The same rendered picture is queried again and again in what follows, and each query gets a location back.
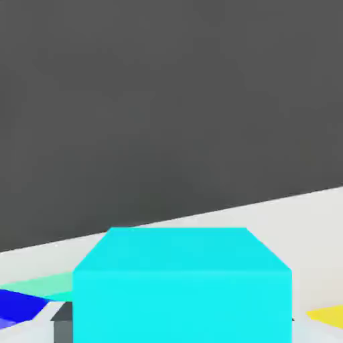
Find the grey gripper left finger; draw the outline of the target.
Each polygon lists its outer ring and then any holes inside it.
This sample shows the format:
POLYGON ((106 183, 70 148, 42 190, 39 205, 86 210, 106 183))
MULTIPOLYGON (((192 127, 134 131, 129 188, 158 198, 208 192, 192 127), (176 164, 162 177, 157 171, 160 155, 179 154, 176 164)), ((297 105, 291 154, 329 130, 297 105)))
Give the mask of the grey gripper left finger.
POLYGON ((25 324, 15 343, 73 343, 72 302, 51 303, 25 324))

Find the large yellow box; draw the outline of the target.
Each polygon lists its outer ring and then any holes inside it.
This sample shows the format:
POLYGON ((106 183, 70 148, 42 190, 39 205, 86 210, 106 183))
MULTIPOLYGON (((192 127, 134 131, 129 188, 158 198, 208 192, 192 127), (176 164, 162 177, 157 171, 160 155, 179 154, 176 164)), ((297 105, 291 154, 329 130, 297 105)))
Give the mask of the large yellow box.
POLYGON ((311 320, 343 330, 343 305, 310 310, 306 314, 311 320))

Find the large mint green box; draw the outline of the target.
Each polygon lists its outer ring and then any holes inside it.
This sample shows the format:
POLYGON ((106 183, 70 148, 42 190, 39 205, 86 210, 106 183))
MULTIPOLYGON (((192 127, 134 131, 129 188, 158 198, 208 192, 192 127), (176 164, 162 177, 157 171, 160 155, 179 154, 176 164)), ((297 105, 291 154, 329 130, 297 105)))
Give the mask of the large mint green box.
POLYGON ((51 301, 72 301, 72 273, 59 273, 0 285, 0 289, 46 298, 51 301))

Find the small cyan cube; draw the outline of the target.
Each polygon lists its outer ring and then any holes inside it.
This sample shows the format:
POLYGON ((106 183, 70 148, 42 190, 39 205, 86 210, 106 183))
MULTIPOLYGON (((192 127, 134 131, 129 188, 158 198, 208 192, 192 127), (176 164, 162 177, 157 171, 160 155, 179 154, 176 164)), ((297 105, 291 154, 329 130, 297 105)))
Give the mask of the small cyan cube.
POLYGON ((292 343, 292 272, 244 228, 112 228, 72 274, 73 343, 292 343))

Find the large blue box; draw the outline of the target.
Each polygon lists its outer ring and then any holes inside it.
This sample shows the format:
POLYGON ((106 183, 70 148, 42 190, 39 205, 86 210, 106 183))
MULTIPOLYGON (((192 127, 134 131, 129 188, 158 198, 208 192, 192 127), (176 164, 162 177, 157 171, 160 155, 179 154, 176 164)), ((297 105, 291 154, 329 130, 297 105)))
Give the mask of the large blue box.
POLYGON ((0 330, 34 319, 48 299, 0 289, 0 330))

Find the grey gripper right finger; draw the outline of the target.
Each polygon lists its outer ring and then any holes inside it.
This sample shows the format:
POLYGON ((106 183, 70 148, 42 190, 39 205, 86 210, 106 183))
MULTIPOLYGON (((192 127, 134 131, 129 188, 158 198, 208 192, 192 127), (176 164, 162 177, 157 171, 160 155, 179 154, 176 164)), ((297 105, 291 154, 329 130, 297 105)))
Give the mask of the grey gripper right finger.
POLYGON ((292 343, 328 343, 328 336, 313 324, 292 318, 292 343))

